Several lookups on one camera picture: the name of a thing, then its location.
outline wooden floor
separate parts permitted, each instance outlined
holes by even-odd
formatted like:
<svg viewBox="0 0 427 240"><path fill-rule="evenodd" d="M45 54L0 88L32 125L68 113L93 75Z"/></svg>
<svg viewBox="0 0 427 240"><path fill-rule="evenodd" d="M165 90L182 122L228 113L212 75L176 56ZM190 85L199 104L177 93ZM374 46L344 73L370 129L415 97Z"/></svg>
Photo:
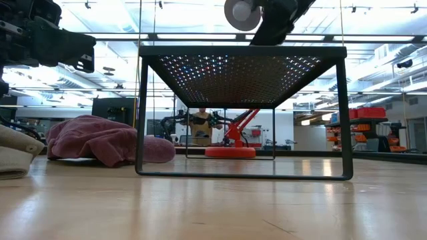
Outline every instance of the wooden floor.
<svg viewBox="0 0 427 240"><path fill-rule="evenodd" d="M427 239L427 166L355 160L347 182L140 177L38 158L0 181L0 239ZM186 160L146 171L339 175L337 159Z"/></svg>

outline pink blanket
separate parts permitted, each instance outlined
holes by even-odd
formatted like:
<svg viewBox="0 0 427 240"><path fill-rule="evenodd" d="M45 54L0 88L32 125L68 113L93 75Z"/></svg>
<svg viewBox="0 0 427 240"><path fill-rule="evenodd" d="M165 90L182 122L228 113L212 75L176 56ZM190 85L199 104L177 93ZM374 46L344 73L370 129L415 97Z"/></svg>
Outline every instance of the pink blanket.
<svg viewBox="0 0 427 240"><path fill-rule="evenodd" d="M137 131L123 123L83 115L53 126L47 133L47 158L94 157L108 167L135 161ZM165 139L144 138L144 162L165 163L175 147Z"/></svg>

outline perforated table top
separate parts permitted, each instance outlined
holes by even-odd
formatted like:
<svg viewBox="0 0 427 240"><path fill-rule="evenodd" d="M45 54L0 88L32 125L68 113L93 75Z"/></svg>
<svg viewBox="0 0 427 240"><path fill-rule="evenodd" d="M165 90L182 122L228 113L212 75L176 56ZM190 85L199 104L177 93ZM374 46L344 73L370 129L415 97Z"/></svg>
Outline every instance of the perforated table top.
<svg viewBox="0 0 427 240"><path fill-rule="evenodd" d="M144 46L187 107L273 109L347 57L345 47Z"/></svg>

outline ceiling light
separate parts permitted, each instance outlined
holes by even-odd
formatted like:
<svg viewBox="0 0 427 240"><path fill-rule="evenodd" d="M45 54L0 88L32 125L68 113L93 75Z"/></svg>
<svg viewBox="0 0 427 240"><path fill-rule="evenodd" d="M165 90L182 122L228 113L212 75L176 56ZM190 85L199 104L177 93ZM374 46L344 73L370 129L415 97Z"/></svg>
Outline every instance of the ceiling light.
<svg viewBox="0 0 427 240"><path fill-rule="evenodd" d="M285 41L323 41L322 35L288 35Z"/></svg>
<svg viewBox="0 0 427 240"><path fill-rule="evenodd" d="M131 39L131 40L138 40L138 33L88 33L86 34L88 36L92 36L96 38L97 40L102 39ZM148 34L141 34L141 39L147 39Z"/></svg>
<svg viewBox="0 0 427 240"><path fill-rule="evenodd" d="M246 40L252 40L253 38L254 35L252 34L245 36ZM323 39L325 39L323 35L288 35L285 41L323 41Z"/></svg>
<svg viewBox="0 0 427 240"><path fill-rule="evenodd" d="M159 39L236 39L235 34L157 34Z"/></svg>
<svg viewBox="0 0 427 240"><path fill-rule="evenodd" d="M335 106L335 105L338 105L338 103L322 103L322 104L317 105L316 109L322 109L322 108L325 108L325 107L332 107L332 106Z"/></svg>
<svg viewBox="0 0 427 240"><path fill-rule="evenodd" d="M135 89L101 89L101 91L135 92Z"/></svg>
<svg viewBox="0 0 427 240"><path fill-rule="evenodd" d="M366 103L349 103L348 108L357 108L359 106L365 105Z"/></svg>
<svg viewBox="0 0 427 240"><path fill-rule="evenodd" d="M362 92L363 95L401 95L402 93L387 93L387 92Z"/></svg>
<svg viewBox="0 0 427 240"><path fill-rule="evenodd" d="M12 90L54 91L52 87L14 87Z"/></svg>
<svg viewBox="0 0 427 240"><path fill-rule="evenodd" d="M391 99L392 97L383 97L383 98L380 98L380 99L377 99L377 100L374 100L374 101L372 101L372 102L370 102L370 103L381 103L381 102L383 102L383 101L385 101L385 100L388 100L388 99Z"/></svg>
<svg viewBox="0 0 427 240"><path fill-rule="evenodd" d="M321 91L321 92L319 92L319 94L334 95L334 94L338 94L338 92L335 92L335 91L331 91L331 92Z"/></svg>
<svg viewBox="0 0 427 240"><path fill-rule="evenodd" d="M298 91L300 94L314 93L314 91Z"/></svg>
<svg viewBox="0 0 427 240"><path fill-rule="evenodd" d="M0 107L23 107L21 105L0 105Z"/></svg>
<svg viewBox="0 0 427 240"><path fill-rule="evenodd" d="M48 105L38 105L38 106L24 106L24 107L39 107L39 108L48 108L48 107L52 107L52 106L48 106Z"/></svg>
<svg viewBox="0 0 427 240"><path fill-rule="evenodd" d="M325 114L325 115L322 116L322 120L323 121L329 121L331 119L331 117L332 117L332 113Z"/></svg>
<svg viewBox="0 0 427 240"><path fill-rule="evenodd" d="M409 92L407 95L427 95L427 92Z"/></svg>
<svg viewBox="0 0 427 240"><path fill-rule="evenodd" d="M308 126L310 125L310 120L301 121L302 126Z"/></svg>
<svg viewBox="0 0 427 240"><path fill-rule="evenodd" d="M345 41L412 41L414 36L344 36ZM335 36L334 41L342 41L342 36Z"/></svg>
<svg viewBox="0 0 427 240"><path fill-rule="evenodd" d="M60 91L97 91L97 89L59 89Z"/></svg>
<svg viewBox="0 0 427 240"><path fill-rule="evenodd" d="M339 109L329 109L329 110L314 110L319 113L336 113Z"/></svg>

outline white cloth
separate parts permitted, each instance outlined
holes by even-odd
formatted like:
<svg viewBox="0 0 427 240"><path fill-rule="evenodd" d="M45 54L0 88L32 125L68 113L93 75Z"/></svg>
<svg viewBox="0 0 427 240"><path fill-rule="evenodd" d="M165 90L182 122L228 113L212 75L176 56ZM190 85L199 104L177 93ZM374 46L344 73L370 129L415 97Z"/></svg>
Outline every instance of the white cloth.
<svg viewBox="0 0 427 240"><path fill-rule="evenodd" d="M0 125L0 179L25 176L44 146L30 136Z"/></svg>

